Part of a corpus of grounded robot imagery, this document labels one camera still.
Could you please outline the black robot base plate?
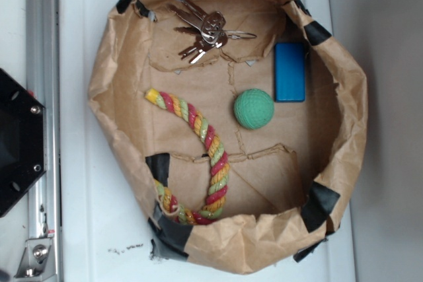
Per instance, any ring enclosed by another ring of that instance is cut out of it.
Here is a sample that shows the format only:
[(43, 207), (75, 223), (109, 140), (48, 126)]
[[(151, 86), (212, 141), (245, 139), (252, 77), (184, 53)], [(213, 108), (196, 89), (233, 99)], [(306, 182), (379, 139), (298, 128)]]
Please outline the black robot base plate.
[(1, 216), (45, 173), (44, 110), (1, 70)]

